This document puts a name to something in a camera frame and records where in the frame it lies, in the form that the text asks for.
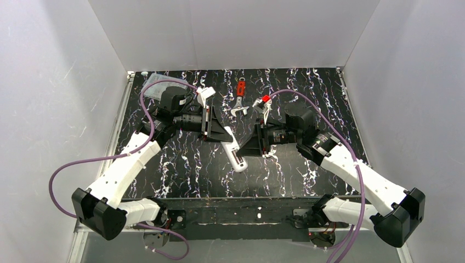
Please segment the white air conditioner remote control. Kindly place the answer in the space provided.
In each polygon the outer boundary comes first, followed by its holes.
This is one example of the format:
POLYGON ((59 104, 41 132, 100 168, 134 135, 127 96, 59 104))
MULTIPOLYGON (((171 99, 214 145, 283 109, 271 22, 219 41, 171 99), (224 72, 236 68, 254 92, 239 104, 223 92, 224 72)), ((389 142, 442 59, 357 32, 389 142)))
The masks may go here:
POLYGON ((226 153, 226 156, 233 170, 237 173, 241 173, 248 168, 248 163, 244 158, 236 154, 240 147, 234 137, 234 134, 231 128, 229 126, 226 126, 225 130, 232 137, 233 142, 221 142, 221 145, 226 153))

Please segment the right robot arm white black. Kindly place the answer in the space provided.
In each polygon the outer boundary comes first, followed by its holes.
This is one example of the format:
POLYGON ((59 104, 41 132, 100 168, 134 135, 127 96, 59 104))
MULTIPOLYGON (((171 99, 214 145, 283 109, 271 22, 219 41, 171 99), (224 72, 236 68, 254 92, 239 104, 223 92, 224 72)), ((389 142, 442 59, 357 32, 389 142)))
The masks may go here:
POLYGON ((315 113, 304 104, 285 107, 284 122, 258 118, 251 136, 240 146, 240 157, 264 157, 272 145, 295 144, 297 151, 320 168, 331 172, 364 195, 366 204, 323 195, 300 225, 330 222, 361 224, 392 247, 402 247, 423 221, 425 194, 407 190, 355 161, 335 135, 317 128, 315 113))

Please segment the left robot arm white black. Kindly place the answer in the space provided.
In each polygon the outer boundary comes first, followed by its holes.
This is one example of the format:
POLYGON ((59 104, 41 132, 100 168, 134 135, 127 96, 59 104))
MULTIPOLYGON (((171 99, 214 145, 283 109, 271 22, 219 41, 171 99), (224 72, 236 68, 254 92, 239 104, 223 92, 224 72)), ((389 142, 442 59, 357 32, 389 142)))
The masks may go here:
POLYGON ((156 156, 166 142, 179 130, 196 132, 205 142, 219 142, 235 170, 244 167, 236 156, 238 144, 229 127, 224 127, 207 100, 215 94, 212 87, 196 91, 200 109, 190 110, 192 95, 181 87, 171 86, 161 94, 154 110, 148 111, 132 134, 120 158, 103 175, 83 190, 72 195, 75 213, 80 223, 106 240, 117 237, 126 226, 144 221, 163 224, 166 206, 155 198, 123 202, 122 197, 148 161, 156 156))

